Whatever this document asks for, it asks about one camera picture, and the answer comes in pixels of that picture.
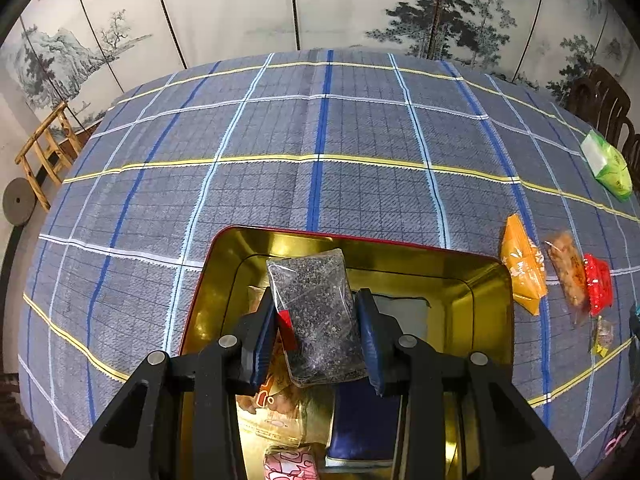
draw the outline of red snack bag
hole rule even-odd
[[[592,254],[584,255],[584,273],[587,277],[587,293],[591,304],[590,314],[595,317],[603,308],[613,303],[611,273],[607,263]]]

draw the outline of small candy packet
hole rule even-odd
[[[613,344],[614,326],[613,323],[598,316],[598,321],[593,329],[593,344],[591,352],[600,357],[605,357]]]

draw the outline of gray tablecloth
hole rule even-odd
[[[613,357],[589,373],[547,263],[541,315],[515,307],[513,381],[581,473],[629,391],[640,269],[635,198],[610,197],[588,126],[535,92],[448,62],[338,50],[199,66],[114,103],[58,192],[20,326],[22,400],[68,461],[149,351],[177,351],[208,245],[230,224],[498,255],[508,215],[568,230],[613,269]]]

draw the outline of snack package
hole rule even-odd
[[[546,252],[556,270],[558,280],[562,286],[564,297],[569,306],[578,314],[581,320],[588,312],[586,276],[584,264],[578,249],[575,248],[574,238],[564,231],[546,240]]]
[[[335,384],[334,416],[324,466],[366,472],[393,463],[400,397],[379,397],[368,379]]]
[[[580,145],[591,173],[618,200],[626,200],[633,192],[626,160],[601,135],[591,130]]]
[[[516,214],[507,218],[500,259],[511,273],[513,299],[534,316],[540,314],[540,299],[546,295],[545,259]]]
[[[611,273],[606,262],[589,253],[584,255],[584,273],[587,278],[587,293],[591,304],[590,313],[595,317],[603,308],[613,303]]]
[[[600,357],[606,356],[613,343],[613,336],[613,323],[606,319],[602,319],[602,316],[598,316],[598,322],[593,330],[591,352],[599,355]]]
[[[264,480],[319,480],[311,447],[270,449],[264,454]]]
[[[292,382],[341,383],[367,375],[340,249],[267,261]]]
[[[258,309],[263,294],[263,288],[249,287],[249,312]],[[238,425],[280,444],[298,446],[303,434],[301,398],[300,389],[291,383],[282,342],[276,336],[269,371],[258,393],[236,396],[238,407],[246,412],[239,412]]]

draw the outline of orange snack bag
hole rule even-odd
[[[545,259],[516,214],[507,218],[500,259],[511,273],[513,299],[534,316],[540,314],[540,299],[546,295]]]

